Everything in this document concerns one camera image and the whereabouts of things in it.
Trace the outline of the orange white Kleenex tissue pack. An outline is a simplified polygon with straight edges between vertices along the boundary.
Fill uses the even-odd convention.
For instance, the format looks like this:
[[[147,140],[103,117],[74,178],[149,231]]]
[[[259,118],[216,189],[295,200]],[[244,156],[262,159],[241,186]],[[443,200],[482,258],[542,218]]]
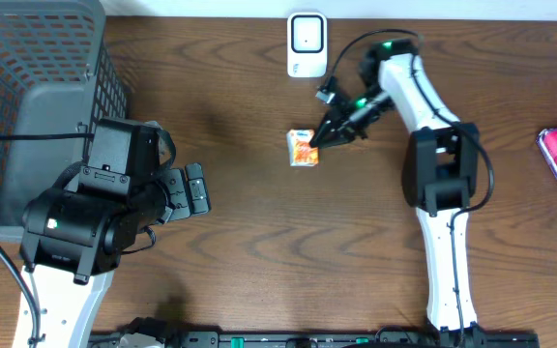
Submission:
[[[291,166],[315,166],[319,163],[318,150],[309,145],[314,130],[289,130],[286,134]]]

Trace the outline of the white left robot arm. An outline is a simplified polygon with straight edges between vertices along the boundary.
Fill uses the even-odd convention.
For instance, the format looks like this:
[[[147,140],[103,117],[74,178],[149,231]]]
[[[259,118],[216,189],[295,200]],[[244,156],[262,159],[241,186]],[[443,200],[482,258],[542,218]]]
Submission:
[[[89,158],[26,206],[15,347],[84,347],[123,255],[153,225],[211,210],[198,163],[175,168],[170,134],[151,123],[102,118]]]

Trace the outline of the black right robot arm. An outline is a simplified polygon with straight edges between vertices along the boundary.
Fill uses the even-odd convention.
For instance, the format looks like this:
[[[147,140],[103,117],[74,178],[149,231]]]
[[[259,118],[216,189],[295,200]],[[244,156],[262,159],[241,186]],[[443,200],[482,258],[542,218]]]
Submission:
[[[428,276],[427,321],[437,343],[478,347],[471,301],[466,232],[476,190],[479,131],[444,105],[423,71],[418,47],[408,39],[373,45],[360,64],[366,90],[358,98],[330,77],[316,96],[330,108],[310,141],[323,149],[366,135],[384,112],[398,112],[409,133],[401,171],[406,203],[420,223]]]

